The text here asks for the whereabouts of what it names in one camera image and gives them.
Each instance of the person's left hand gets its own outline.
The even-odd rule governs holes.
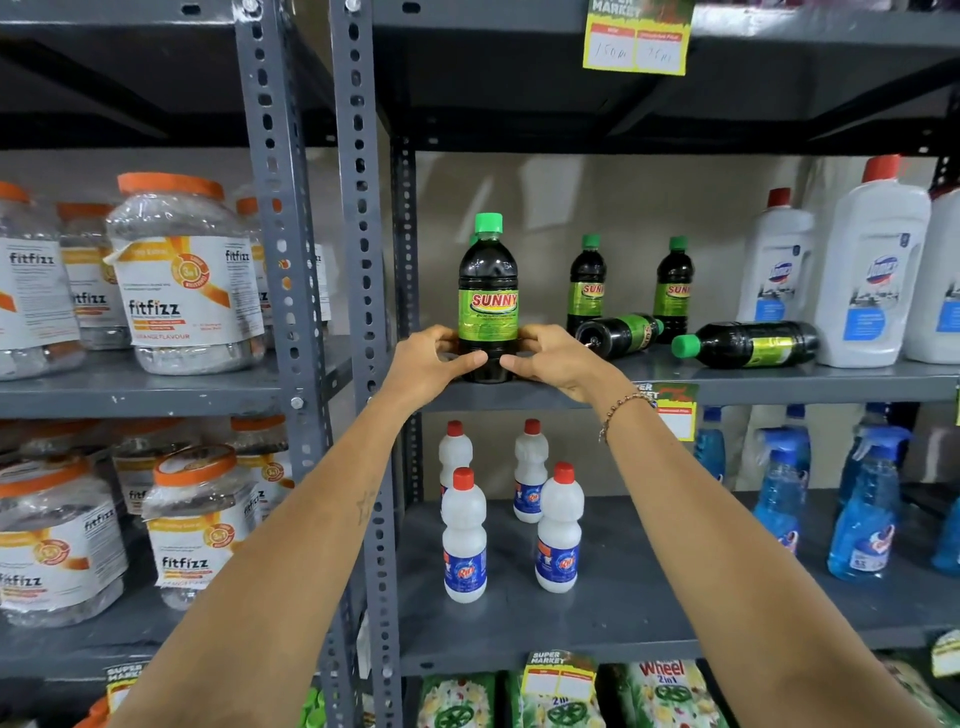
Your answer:
[[[380,394],[416,412],[433,401],[453,379],[487,361],[486,352],[470,352],[451,361],[442,361],[438,356],[456,349],[457,332],[439,324],[411,334],[396,345],[394,363]]]

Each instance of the white bottle with red cap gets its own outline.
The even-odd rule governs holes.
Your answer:
[[[473,460],[473,443],[464,434],[460,420],[446,424],[446,435],[440,441],[440,498],[453,487],[453,472],[457,468],[469,468]]]
[[[795,321],[813,249],[813,215],[790,206],[790,188],[770,190],[747,238],[737,321]]]
[[[514,470],[514,513],[524,523],[538,523],[543,517],[540,511],[540,491],[546,482],[546,459],[550,446],[540,432],[540,420],[527,420],[523,434],[514,445],[516,470]]]
[[[440,515],[444,530],[444,586],[454,601],[468,604],[487,590],[487,499],[473,483],[470,468],[453,472]]]
[[[543,518],[537,525],[537,581],[548,592],[562,594],[577,583],[580,566],[580,524],[584,492],[573,479],[573,466],[557,463],[540,493]]]
[[[899,168],[898,155],[871,158],[863,183],[837,201],[813,311],[821,364],[887,367],[900,354],[930,198],[900,184]]]
[[[930,364],[960,364],[960,187],[934,190],[930,196],[930,228],[903,353]]]

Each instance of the green bottle cap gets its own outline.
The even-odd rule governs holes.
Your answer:
[[[323,728],[326,725],[326,708],[310,711],[306,717],[306,728]]]
[[[503,215],[499,212],[478,212],[473,229],[477,232],[503,232]]]
[[[680,359],[688,359],[700,353],[700,339],[695,333],[684,333],[673,340],[670,351]]]

